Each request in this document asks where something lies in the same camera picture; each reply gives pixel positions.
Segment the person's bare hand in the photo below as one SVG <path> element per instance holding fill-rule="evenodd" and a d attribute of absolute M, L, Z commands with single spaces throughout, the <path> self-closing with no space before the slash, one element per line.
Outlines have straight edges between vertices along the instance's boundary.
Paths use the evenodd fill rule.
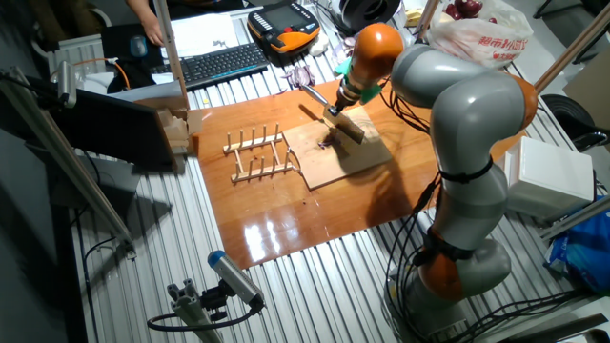
<path fill-rule="evenodd" d="M 163 34 L 156 15 L 152 12 L 144 14 L 140 19 L 140 23 L 148 39 L 156 46 L 163 47 Z"/>

